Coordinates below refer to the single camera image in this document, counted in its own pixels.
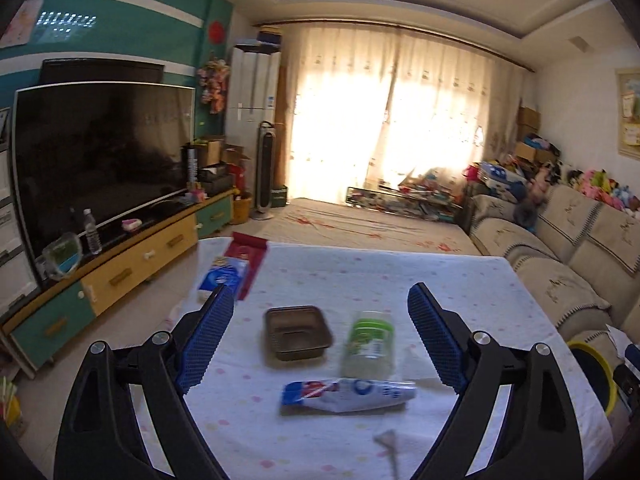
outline polka dot tablecloth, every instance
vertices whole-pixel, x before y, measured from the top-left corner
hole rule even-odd
[[[228,242],[199,242],[198,275],[174,320],[200,307],[197,286]],[[586,471],[594,471],[612,448],[607,419],[562,338],[506,260],[273,243],[249,295],[236,303],[202,383],[186,396],[193,419],[232,480],[376,480],[394,478],[397,471],[410,477],[406,472],[424,458],[456,401],[451,388],[432,376],[412,374],[401,363],[410,356],[433,370],[406,309],[408,290],[417,282],[424,282],[444,308],[459,313],[471,330],[485,330],[501,345],[529,349],[543,341],[551,346],[577,413]],[[274,306],[306,304],[322,309],[334,345],[320,360],[279,362],[267,350],[263,315]],[[343,345],[360,310],[381,310],[393,317],[394,378],[418,380],[417,397],[404,408],[384,411],[282,412],[285,384],[339,377]],[[484,466],[491,455],[507,394],[500,393],[472,470]],[[154,465],[170,472],[144,403],[137,416]],[[424,449],[398,454],[402,467],[393,466],[388,450],[373,440],[386,430],[421,436]]]

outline curtain rod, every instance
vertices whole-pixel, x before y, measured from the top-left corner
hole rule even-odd
[[[510,57],[506,57],[503,54],[500,54],[499,52],[496,52],[495,50],[491,50],[490,48],[487,48],[485,46],[471,43],[470,41],[460,40],[459,38],[448,36],[447,34],[443,34],[440,32],[433,32],[432,30],[426,30],[424,28],[419,28],[419,27],[411,27],[409,25],[398,25],[397,23],[384,23],[384,22],[374,22],[374,21],[367,21],[367,20],[342,20],[340,18],[300,18],[298,20],[284,20],[280,22],[257,23],[257,25],[255,26],[262,27],[267,25],[290,25],[292,23],[349,23],[353,25],[377,25],[379,27],[388,27],[388,28],[395,28],[397,30],[408,30],[411,32],[418,32],[420,34],[424,34],[425,36],[433,36],[435,38],[442,38],[443,40],[449,40],[449,41],[453,41],[454,43],[470,46],[477,50],[481,50],[482,52],[485,52],[487,54],[491,54],[492,56],[499,57],[500,59],[508,61],[509,63],[512,63],[516,66],[524,68],[533,74],[536,73],[536,71],[533,70],[530,66],[517,62],[516,60],[511,59]]]

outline water bottle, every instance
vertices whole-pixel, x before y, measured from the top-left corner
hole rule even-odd
[[[386,312],[364,310],[354,320],[342,359],[342,376],[384,381],[394,369],[394,326]]]
[[[102,244],[98,236],[98,229],[95,227],[95,218],[91,214],[90,209],[84,210],[84,232],[86,234],[86,243],[89,245],[91,254],[100,254],[102,252]]]

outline toothpaste tube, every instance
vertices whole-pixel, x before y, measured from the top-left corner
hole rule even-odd
[[[230,258],[229,256],[216,258],[198,288],[198,299],[206,301],[213,290],[221,284],[229,286],[233,291],[234,298],[238,298],[248,266],[248,261],[239,258]]]
[[[326,412],[373,410],[403,404],[415,397],[415,383],[338,379],[289,383],[282,392],[283,406],[308,406]]]

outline tv screen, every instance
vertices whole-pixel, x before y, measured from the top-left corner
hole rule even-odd
[[[193,137],[194,89],[81,82],[16,92],[14,183],[33,256],[185,187],[181,147]]]

